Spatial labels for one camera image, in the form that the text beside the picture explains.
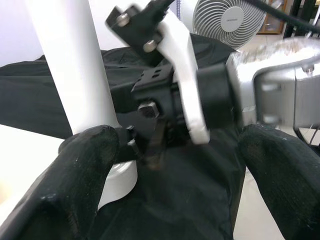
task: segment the white fan grille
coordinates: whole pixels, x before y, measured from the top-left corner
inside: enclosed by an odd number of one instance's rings
[[[231,7],[243,10],[243,22],[235,31],[226,32],[221,27],[221,18]],[[193,30],[196,34],[218,39],[237,49],[257,34],[265,16],[263,11],[243,0],[199,0],[193,14]]]

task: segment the silver metal housing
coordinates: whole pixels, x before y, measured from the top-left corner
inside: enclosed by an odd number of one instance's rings
[[[320,41],[314,38],[288,38],[250,52],[232,53],[226,68],[243,124],[305,127],[319,122],[318,62]],[[306,70],[312,65],[313,71]]]

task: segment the bolt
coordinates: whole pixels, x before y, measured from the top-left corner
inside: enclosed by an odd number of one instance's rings
[[[156,119],[160,115],[157,105],[153,101],[140,104],[138,112],[147,119]]]
[[[315,70],[315,65],[303,65],[301,68],[306,74],[310,74]]]
[[[143,45],[143,50],[146,53],[151,53],[153,50],[157,48],[157,42],[155,40],[149,40]]]
[[[130,21],[130,17],[126,12],[122,13],[120,16],[116,18],[116,22],[118,23],[119,27],[124,27],[129,23],[129,21]]]

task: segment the wooden cabinet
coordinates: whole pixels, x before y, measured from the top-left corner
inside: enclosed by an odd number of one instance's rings
[[[277,4],[277,9],[281,11],[285,11],[287,0],[269,0],[269,5],[273,4],[274,2]],[[278,20],[277,18],[267,14],[264,23],[258,32],[258,34],[281,34],[284,29],[284,22]]]

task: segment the white wall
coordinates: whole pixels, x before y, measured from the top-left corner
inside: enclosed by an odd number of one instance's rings
[[[131,3],[144,7],[149,1],[89,0],[100,48],[109,50],[124,46],[105,26],[105,20],[115,5],[122,9]],[[0,67],[33,61],[43,54],[24,0],[0,0],[0,18]]]

